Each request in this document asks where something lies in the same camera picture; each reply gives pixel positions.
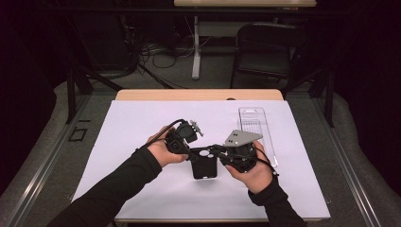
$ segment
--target dark curtain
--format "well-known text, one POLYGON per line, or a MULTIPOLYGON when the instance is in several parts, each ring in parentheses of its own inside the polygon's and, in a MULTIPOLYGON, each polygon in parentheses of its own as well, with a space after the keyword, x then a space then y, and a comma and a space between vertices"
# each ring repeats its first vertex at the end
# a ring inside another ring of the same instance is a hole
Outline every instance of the dark curtain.
POLYGON ((379 1, 336 74, 349 103, 360 147, 401 195, 401 21, 399 1, 379 1))
POLYGON ((0 2, 1 194, 41 135, 56 103, 53 89, 66 77, 32 2, 0 2))

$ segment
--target transparent plastic tray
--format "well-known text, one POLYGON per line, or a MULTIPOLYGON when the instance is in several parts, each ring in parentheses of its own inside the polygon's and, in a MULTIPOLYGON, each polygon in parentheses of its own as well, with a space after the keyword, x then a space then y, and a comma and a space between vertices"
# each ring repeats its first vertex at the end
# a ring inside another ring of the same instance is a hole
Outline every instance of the transparent plastic tray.
POLYGON ((269 124, 266 119, 265 110, 261 107, 241 107, 238 109, 239 120, 238 128, 242 131, 249 131, 262 134, 263 137, 258 141, 265 148, 273 167, 278 166, 277 158, 274 152, 274 146, 271 141, 269 124))

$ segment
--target metal piece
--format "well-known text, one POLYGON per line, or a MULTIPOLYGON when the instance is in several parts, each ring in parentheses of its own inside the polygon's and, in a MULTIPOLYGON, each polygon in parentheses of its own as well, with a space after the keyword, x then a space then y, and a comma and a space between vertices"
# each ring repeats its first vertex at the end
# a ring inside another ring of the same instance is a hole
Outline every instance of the metal piece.
POLYGON ((194 22, 194 64, 192 66, 192 79, 200 78, 201 69, 201 50, 200 50, 200 33, 199 33, 199 21, 198 17, 195 17, 194 22))
POLYGON ((203 133, 201 132, 200 127, 198 126, 196 121, 190 120, 189 121, 192 125, 192 127, 194 128, 195 132, 199 133, 201 137, 203 137, 203 133))
POLYGON ((106 79, 106 78, 102 77, 98 73, 88 69, 87 67, 85 67, 83 65, 81 65, 79 67, 79 69, 81 69, 82 71, 84 71, 86 74, 88 74, 92 78, 98 80, 99 82, 103 83, 104 85, 107 85, 108 87, 114 89, 117 92, 120 91, 121 89, 123 89, 123 87, 121 87, 120 85, 118 85, 118 84, 116 84, 114 82, 111 82, 109 79, 106 79))
POLYGON ((252 141, 262 138, 263 135, 248 131, 235 130, 231 132, 226 141, 224 142, 225 148, 238 148, 242 145, 251 143, 252 141))

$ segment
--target black object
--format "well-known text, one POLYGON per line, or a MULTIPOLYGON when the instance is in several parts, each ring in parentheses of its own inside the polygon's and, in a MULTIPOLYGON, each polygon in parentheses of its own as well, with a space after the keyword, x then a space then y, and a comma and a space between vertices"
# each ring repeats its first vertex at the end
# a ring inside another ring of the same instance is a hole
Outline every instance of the black object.
POLYGON ((401 30, 393 24, 400 7, 395 0, 377 4, 342 58, 335 88, 349 105, 362 151, 401 197, 401 30))
POLYGON ((230 165, 238 172, 247 172, 256 166, 256 149, 253 143, 242 145, 238 148, 226 148, 225 154, 219 158, 223 165, 230 165))
MULTIPOLYGON (((66 0, 65 5, 69 7, 105 7, 113 8, 112 0, 66 0)), ((118 15, 72 15, 69 23, 64 27, 71 26, 77 34, 77 39, 82 42, 85 53, 91 61, 92 67, 98 73, 104 71, 124 71, 136 61, 131 56, 129 46, 124 42, 127 38, 123 31, 123 25, 118 15)))
POLYGON ((218 175, 218 157, 213 154, 197 156, 196 162, 191 162, 194 179, 216 178, 218 175))
POLYGON ((230 88, 236 73, 287 79, 290 84, 296 78, 297 62, 304 54, 307 40, 304 29, 299 26, 245 25, 236 35, 230 88))
POLYGON ((182 123, 176 130, 170 131, 166 135, 165 143, 168 151, 175 154, 188 154, 188 160, 196 161, 197 156, 194 156, 189 150, 187 143, 192 143, 198 139, 196 132, 200 132, 196 122, 182 120, 182 123))
MULTIPOLYGON (((174 9, 173 0, 131 0, 133 9, 174 9)), ((137 14, 133 17, 137 30, 153 42, 174 50, 178 41, 176 37, 175 17, 165 14, 137 14)))
MULTIPOLYGON (((40 32, 42 27, 38 26, 38 21, 31 15, 36 12, 27 10, 25 5, 22 5, 22 11, 15 12, 11 10, 11 7, 5 7, 2 4, 0 3, 0 32, 2 34, 0 39, 2 82, 0 196, 18 173, 41 136, 57 99, 46 71, 41 67, 42 59, 35 58, 35 56, 52 52, 51 43, 47 43, 49 49, 42 49, 42 53, 36 52, 37 46, 48 41, 47 33, 40 32)), ((52 71, 53 66, 57 68, 55 66, 57 64, 53 64, 53 61, 48 61, 47 64, 52 64, 47 70, 52 71)))

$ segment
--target white table leg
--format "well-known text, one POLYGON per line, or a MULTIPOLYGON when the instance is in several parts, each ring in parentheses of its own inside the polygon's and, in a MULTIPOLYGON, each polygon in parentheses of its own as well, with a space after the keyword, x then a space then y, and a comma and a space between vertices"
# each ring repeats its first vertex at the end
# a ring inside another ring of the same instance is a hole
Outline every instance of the white table leg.
POLYGON ((201 51, 200 51, 200 33, 199 33, 198 16, 195 17, 194 40, 195 40, 194 43, 195 55, 194 55, 194 64, 192 67, 192 79, 199 79, 200 69, 201 69, 201 51))

